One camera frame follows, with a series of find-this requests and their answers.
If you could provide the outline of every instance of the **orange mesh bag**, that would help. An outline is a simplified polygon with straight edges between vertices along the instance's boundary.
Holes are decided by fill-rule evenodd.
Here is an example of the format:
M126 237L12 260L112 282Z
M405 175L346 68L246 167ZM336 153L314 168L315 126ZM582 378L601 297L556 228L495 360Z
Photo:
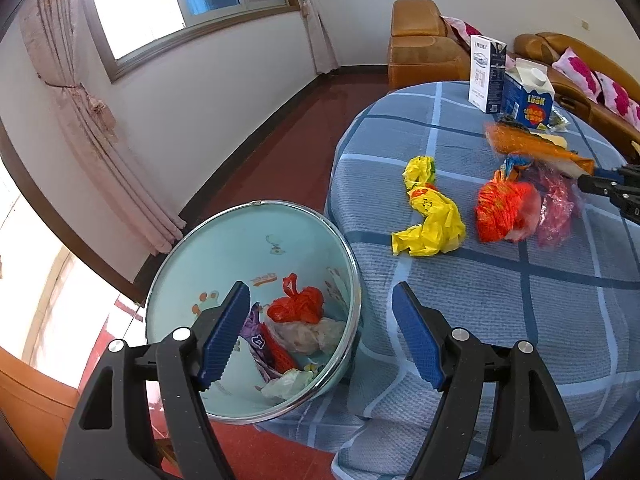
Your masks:
M476 229L482 243L532 235L540 220L541 199L529 182L487 182L478 193Z
M322 292L314 286L306 286L300 292L296 289L298 277L291 273L282 280L282 290L286 296L278 298L271 303L267 310L267 316L276 323L288 323L291 321L304 321L317 324L322 319L322 304L324 298Z

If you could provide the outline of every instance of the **curtain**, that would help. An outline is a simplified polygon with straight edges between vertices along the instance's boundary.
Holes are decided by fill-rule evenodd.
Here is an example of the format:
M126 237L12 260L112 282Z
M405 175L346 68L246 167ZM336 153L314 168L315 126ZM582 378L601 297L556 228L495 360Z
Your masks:
M152 254L168 253L182 238L185 222L142 183L142 172L116 134L109 107L82 85L76 35L80 5L80 0L26 0L20 10L24 44L84 172Z
M316 72L326 74L338 68L334 46L320 14L320 0L302 0L302 15L306 21Z

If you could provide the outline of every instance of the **milk carton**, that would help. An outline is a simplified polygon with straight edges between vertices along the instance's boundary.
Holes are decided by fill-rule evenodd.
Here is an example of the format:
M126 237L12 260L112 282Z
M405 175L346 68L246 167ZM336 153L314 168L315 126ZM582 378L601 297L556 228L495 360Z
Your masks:
M469 102L486 114L500 111L507 45L484 36L471 37Z
M546 130L555 95L546 66L518 58L504 74L502 113L527 128Z

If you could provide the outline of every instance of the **window frame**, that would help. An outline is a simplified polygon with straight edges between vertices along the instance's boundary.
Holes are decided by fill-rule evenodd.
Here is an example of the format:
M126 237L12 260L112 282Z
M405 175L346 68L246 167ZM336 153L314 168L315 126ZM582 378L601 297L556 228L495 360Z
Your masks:
M284 4L275 3L273 5L267 4L259 9L252 9L249 6L248 10L239 12L237 14L222 16L213 18L201 23L195 23L194 25L188 25L185 23L185 28L176 30L167 36L153 40L146 45L137 48L133 52L130 52L126 56L116 59L109 46L109 41L102 28L100 22L100 15L98 9L95 6L94 0L82 0L84 6L84 12L86 20L89 26L89 31L94 40L95 47L100 56L100 60L104 66L104 69L109 76L111 82L116 82L132 70L137 69L146 62L168 52L169 50L187 43L188 41L195 40L212 32L222 30L223 28L233 27L240 23L246 23L253 20L259 20L268 16L275 16L276 14L283 14L285 12L295 12L300 10L299 0L284 0Z

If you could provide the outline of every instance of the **red floor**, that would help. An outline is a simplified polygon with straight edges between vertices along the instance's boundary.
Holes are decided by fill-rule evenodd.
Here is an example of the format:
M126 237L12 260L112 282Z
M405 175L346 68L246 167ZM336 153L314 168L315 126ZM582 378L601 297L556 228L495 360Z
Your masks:
M234 205L266 199L289 200L322 212L335 145L354 117L387 90L383 75L332 76L323 82L212 197L200 219ZM106 332L98 337L81 386L113 337ZM166 436L163 412L158 404L150 407L154 433ZM253 426L214 424L213 427L238 480L334 478L330 472L333 458L330 453L258 431ZM179 475L166 460L163 467Z
M322 212L335 145L354 117L387 91L386 75L332 76L258 147L200 219L268 199L289 200Z

